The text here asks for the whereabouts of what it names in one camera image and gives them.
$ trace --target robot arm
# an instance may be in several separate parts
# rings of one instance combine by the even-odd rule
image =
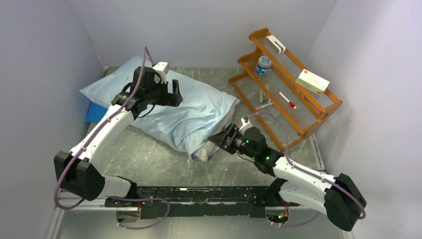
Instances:
[[[366,206],[365,199],[350,177],[345,174],[335,177],[289,161],[283,153],[268,147],[265,136],[252,126],[247,117],[242,118],[242,127],[231,124],[224,131],[209,137],[209,141],[230,154],[239,152],[252,158],[258,170],[279,179],[281,183],[278,183],[277,190],[282,200],[315,209],[327,215],[340,229],[350,231],[359,219],[361,210],[349,196],[332,184],[350,193],[363,208]]]
[[[76,152],[81,148],[84,149],[66,174],[61,184],[62,189],[89,201],[94,200],[98,196],[136,198],[136,183],[121,177],[102,176],[97,171],[97,168],[103,154],[110,145],[126,127],[138,118],[140,113],[147,108],[147,105],[177,107],[182,102],[183,99],[179,92],[179,83],[177,80],[173,80],[173,93],[168,93],[168,83],[166,80],[168,71],[169,65],[166,62],[159,62],[153,68],[145,67],[141,84],[135,96],[127,104],[125,109],[112,119],[109,119],[108,116],[116,112],[133,92],[140,74],[140,67],[138,67],[134,72],[133,82],[127,84],[114,98],[106,115],[97,126],[78,145],[73,147],[69,153],[60,151],[54,157],[56,177],[59,179],[64,168],[71,158],[75,156]],[[89,146],[84,148],[84,144],[104,121],[108,121],[108,123],[98,132]]]

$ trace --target wooden shelf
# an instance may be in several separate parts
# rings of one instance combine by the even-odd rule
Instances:
[[[322,106],[311,92],[298,85],[295,80],[302,72],[307,69],[288,49],[284,53],[275,54],[274,51],[266,46],[264,39],[272,35],[268,29],[264,28],[255,31],[249,35],[249,39],[256,44],[256,49],[238,59],[238,63],[243,67],[244,72],[233,76],[228,81],[246,103],[251,112],[255,113],[255,107],[241,92],[236,85],[236,81],[246,77],[251,77],[254,82],[262,89],[268,98],[274,103],[277,109],[284,115],[299,138],[289,143],[289,147],[294,146],[307,137],[311,136],[318,127],[341,105],[339,100],[329,89],[326,89],[324,95],[331,100],[331,104]],[[258,58],[262,55],[268,56],[272,61],[271,70],[268,75],[261,76],[255,72]],[[301,110],[292,109],[286,101],[278,94],[281,91]],[[261,117],[257,117],[271,138],[274,140],[280,150],[284,151],[284,146],[274,135]]]

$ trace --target white object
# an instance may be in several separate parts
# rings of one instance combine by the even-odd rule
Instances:
[[[169,73],[170,65],[168,62],[158,62],[155,66],[152,67],[161,77],[161,80],[158,76],[155,76],[154,81],[156,83],[166,84],[167,83],[167,73]]]
[[[317,76],[307,69],[303,69],[296,83],[314,92],[317,95],[322,95],[329,85],[329,81]]]
[[[252,122],[246,117],[242,117],[240,121],[242,121],[242,126],[240,127],[239,132],[244,134],[247,129],[252,127]]]
[[[258,102],[262,104],[264,101],[266,101],[267,103],[271,102],[270,98],[268,98],[268,96],[262,91],[262,89],[259,88],[259,100],[258,100]]]
[[[265,105],[263,105],[263,106],[256,107],[256,108],[255,108],[255,110],[260,110],[260,109],[263,109],[263,108],[267,108],[267,107],[269,107],[269,106],[272,106],[273,104],[274,104],[274,103],[273,103],[273,102],[271,102],[271,103],[265,104]]]
[[[258,59],[258,64],[256,65],[256,73],[261,76],[268,74],[271,68],[271,60],[267,56],[261,56]]]
[[[267,36],[265,38],[265,43],[267,43],[277,54],[286,51],[286,47],[274,35]]]
[[[123,87],[132,82],[133,72],[141,64],[142,57],[133,57],[112,74],[82,89],[81,93],[92,102],[108,108]],[[151,63],[145,61],[145,66],[151,67]],[[166,67],[160,63],[156,64],[154,69],[166,72]],[[175,150],[186,152],[189,160],[205,161],[218,150],[214,144],[207,143],[207,138],[230,124],[239,100],[226,92],[171,70],[162,80],[166,78],[169,82],[173,79],[179,80],[183,102],[178,107],[155,106],[148,116],[135,120],[132,125]],[[151,108],[152,106],[148,106],[141,115]]]
[[[292,107],[294,110],[297,108],[295,104],[293,104],[293,102],[289,101],[289,99],[287,99],[287,97],[281,93],[281,91],[278,92],[278,94],[283,97],[283,99],[290,105],[290,107]]]
[[[72,152],[72,156],[74,156],[82,145],[91,137],[94,131],[100,126],[100,124],[104,121],[107,121],[108,116],[116,112],[120,108],[119,105],[110,106],[107,110],[105,116],[101,119],[101,121],[94,127],[93,130],[75,147],[73,147],[70,151]],[[134,121],[133,115],[131,112],[123,109],[120,111],[114,118],[111,119],[109,123],[107,123],[103,129],[97,134],[94,140],[90,143],[87,149],[82,152],[79,158],[87,158],[89,159],[89,163],[93,166],[99,166],[99,159],[102,158],[103,154],[107,149],[109,149],[110,145],[115,141],[115,139],[119,136],[119,134],[128,127]]]

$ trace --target white box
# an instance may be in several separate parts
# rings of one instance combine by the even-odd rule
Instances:
[[[296,79],[296,83],[314,92],[317,95],[324,94],[324,91],[329,85],[328,80],[315,75],[307,69],[304,69],[301,72],[299,77]]]

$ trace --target blue jar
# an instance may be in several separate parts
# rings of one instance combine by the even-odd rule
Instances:
[[[268,71],[271,68],[271,60],[267,56],[261,56],[258,59],[258,65],[256,66],[256,73],[261,76],[268,74]]]

